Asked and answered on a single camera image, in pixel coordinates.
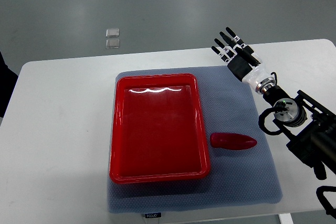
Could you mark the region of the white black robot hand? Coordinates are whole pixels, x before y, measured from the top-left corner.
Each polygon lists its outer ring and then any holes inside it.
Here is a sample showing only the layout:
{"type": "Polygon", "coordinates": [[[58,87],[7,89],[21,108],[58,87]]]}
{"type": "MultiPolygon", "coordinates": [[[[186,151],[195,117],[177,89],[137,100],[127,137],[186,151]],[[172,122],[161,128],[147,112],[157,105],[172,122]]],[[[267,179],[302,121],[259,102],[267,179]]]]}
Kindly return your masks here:
{"type": "Polygon", "coordinates": [[[262,88],[267,83],[270,83],[270,74],[266,71],[263,61],[255,58],[245,49],[238,47],[238,45],[245,45],[243,40],[229,27],[225,29],[232,39],[222,31],[220,31],[219,34],[236,52],[236,55],[217,38],[215,38],[214,41],[225,53],[222,53],[215,46],[211,46],[212,51],[215,52],[222,61],[227,63],[229,70],[239,81],[249,84],[252,88],[262,88]]]}

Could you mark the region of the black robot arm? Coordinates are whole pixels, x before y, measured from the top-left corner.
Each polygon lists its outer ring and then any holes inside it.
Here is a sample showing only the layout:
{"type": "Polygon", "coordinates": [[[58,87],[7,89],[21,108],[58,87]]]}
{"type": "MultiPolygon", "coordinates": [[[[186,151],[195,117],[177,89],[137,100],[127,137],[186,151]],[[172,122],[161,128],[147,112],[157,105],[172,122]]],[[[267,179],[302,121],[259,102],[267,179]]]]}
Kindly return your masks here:
{"type": "Polygon", "coordinates": [[[284,134],[288,150],[312,168],[318,180],[325,180],[326,168],[335,171],[335,114],[301,90],[290,97],[250,45],[229,27],[219,34],[223,41],[216,38],[212,50],[240,82],[270,104],[258,118],[259,128],[268,135],[284,134]]]}

